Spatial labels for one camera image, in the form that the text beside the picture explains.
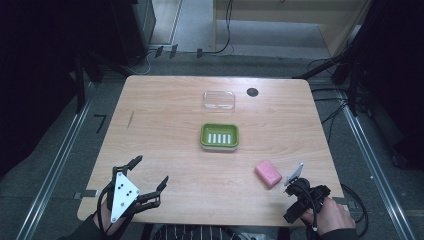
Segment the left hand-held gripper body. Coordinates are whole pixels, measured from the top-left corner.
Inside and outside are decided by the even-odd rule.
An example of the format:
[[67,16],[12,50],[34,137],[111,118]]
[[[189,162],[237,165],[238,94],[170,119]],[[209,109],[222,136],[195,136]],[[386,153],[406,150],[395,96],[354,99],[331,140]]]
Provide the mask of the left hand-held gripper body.
[[110,204],[110,221],[116,223],[122,217],[128,217],[140,212],[156,208],[160,205],[161,190],[150,193],[141,193],[141,190],[131,182],[127,173],[131,167],[114,168],[112,179],[112,203]]

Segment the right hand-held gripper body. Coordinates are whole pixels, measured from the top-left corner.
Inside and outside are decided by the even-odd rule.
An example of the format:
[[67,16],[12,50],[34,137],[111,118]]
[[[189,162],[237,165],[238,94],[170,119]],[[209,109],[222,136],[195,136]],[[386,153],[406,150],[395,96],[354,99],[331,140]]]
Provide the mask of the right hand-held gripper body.
[[285,193],[297,198],[284,214],[284,219],[290,224],[297,221],[309,209],[313,211],[314,215],[318,214],[324,199],[331,193],[326,185],[311,187],[310,182],[301,177],[303,166],[303,163],[299,163],[284,183]]

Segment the pink soap bar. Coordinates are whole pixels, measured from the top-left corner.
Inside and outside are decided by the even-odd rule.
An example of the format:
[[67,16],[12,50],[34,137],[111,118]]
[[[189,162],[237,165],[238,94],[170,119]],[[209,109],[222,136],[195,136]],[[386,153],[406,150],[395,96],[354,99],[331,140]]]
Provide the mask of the pink soap bar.
[[261,181],[269,188],[273,188],[281,180],[282,176],[269,161],[263,161],[255,167],[255,173]]

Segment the green soap dish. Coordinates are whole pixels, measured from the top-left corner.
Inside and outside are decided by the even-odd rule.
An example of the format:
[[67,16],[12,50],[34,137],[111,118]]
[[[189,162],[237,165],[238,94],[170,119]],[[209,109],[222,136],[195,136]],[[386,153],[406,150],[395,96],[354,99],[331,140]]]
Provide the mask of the green soap dish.
[[234,124],[205,123],[201,127],[200,146],[210,151],[235,151],[239,129]]

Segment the clear plastic lid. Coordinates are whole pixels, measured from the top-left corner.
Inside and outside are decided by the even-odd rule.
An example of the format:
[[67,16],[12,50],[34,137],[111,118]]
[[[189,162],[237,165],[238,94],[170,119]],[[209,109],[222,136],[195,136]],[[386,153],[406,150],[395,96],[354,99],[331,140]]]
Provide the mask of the clear plastic lid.
[[208,111],[233,112],[235,94],[231,91],[206,91],[203,94],[202,107]]

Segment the person's left hand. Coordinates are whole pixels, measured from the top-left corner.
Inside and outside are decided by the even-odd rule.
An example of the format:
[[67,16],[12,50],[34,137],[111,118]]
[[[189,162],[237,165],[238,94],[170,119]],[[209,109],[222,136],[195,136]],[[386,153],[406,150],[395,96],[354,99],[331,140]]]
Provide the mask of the person's left hand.
[[93,221],[100,229],[100,232],[107,237],[123,234],[129,224],[126,217],[121,217],[112,223],[111,211],[108,209],[106,202],[103,202],[100,209],[95,212]]

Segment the person's right hand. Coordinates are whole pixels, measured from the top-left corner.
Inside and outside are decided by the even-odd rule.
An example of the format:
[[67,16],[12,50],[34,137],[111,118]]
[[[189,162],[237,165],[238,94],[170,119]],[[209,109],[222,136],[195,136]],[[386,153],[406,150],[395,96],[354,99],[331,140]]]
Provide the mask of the person's right hand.
[[324,199],[323,206],[318,214],[304,212],[301,219],[308,223],[316,223],[317,233],[320,236],[334,230],[356,228],[356,223],[350,213],[341,204],[329,197]]

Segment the person's striped clothing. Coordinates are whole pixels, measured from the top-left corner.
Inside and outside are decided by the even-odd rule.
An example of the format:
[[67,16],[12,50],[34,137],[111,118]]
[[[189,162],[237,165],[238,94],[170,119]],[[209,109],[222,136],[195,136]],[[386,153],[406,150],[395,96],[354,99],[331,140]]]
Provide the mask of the person's striped clothing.
[[148,240],[291,240],[290,231],[279,227],[175,225],[156,227]]

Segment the black metal stand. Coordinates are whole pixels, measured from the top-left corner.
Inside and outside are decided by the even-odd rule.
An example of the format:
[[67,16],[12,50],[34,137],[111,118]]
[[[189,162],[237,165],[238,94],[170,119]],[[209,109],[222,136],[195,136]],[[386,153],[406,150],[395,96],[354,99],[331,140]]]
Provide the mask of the black metal stand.
[[335,66],[336,70],[331,75],[331,80],[335,84],[342,84],[345,80],[349,80],[347,90],[347,106],[353,116],[357,116],[357,90],[360,80],[360,60],[359,53],[364,41],[364,33],[359,30],[353,40],[335,57],[325,60],[322,64],[308,70],[306,73],[294,76],[294,79],[308,80],[317,74],[328,70]]
[[82,109],[85,103],[87,102],[84,73],[87,73],[92,82],[100,82],[103,78],[102,71],[99,67],[100,64],[106,65],[107,67],[111,68],[113,71],[119,73],[123,77],[128,77],[131,75],[130,71],[126,68],[121,67],[120,65],[114,63],[106,57],[101,56],[96,52],[76,52],[74,56],[74,66],[77,96],[77,113],[82,112]]

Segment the dark curtain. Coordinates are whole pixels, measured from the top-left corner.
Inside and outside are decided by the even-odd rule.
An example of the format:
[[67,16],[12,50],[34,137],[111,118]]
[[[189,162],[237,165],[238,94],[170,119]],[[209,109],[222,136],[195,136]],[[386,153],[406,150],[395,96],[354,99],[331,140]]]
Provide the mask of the dark curtain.
[[0,178],[74,98],[76,60],[103,78],[89,53],[104,10],[104,0],[0,0]]
[[357,39],[361,84],[394,165],[424,172],[424,0],[372,0]]

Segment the black cabinet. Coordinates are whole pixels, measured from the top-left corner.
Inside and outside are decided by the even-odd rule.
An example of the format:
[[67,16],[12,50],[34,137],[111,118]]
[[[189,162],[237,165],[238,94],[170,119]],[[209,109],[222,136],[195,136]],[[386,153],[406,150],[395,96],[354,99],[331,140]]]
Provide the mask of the black cabinet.
[[156,16],[152,0],[110,0],[122,47],[120,61],[129,65],[137,57],[146,57]]

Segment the light wooden shelf unit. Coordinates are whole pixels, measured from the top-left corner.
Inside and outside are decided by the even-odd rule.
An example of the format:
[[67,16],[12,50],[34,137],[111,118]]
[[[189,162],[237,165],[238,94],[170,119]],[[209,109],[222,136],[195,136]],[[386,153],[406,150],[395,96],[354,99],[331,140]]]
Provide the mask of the light wooden shelf unit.
[[318,24],[331,56],[340,54],[373,0],[232,0],[232,20]]

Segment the grey metal table bracket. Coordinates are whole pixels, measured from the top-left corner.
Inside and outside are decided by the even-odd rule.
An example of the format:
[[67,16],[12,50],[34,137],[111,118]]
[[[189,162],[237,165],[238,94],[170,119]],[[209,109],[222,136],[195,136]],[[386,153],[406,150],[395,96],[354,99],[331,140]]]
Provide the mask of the grey metal table bracket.
[[83,199],[83,198],[94,198],[98,195],[98,190],[83,190],[82,192],[75,192],[73,199]]

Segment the metal floor rail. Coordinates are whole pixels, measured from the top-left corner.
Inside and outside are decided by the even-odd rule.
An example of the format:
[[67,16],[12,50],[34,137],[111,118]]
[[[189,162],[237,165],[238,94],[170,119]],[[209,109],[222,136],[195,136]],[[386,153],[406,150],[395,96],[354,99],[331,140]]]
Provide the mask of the metal floor rail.
[[94,83],[88,84],[85,92],[86,102],[82,105],[80,111],[73,117],[71,125],[67,130],[63,141],[61,142],[52,165],[50,166],[49,171],[46,174],[44,181],[30,206],[26,218],[18,232],[16,240],[32,239],[52,196],[58,179],[64,169],[75,140],[86,119],[87,113],[91,107],[92,98],[95,95],[96,90],[97,86]]
[[355,117],[349,108],[345,108],[343,112],[399,239],[417,240],[407,216],[379,164],[379,159],[368,141],[359,118]]

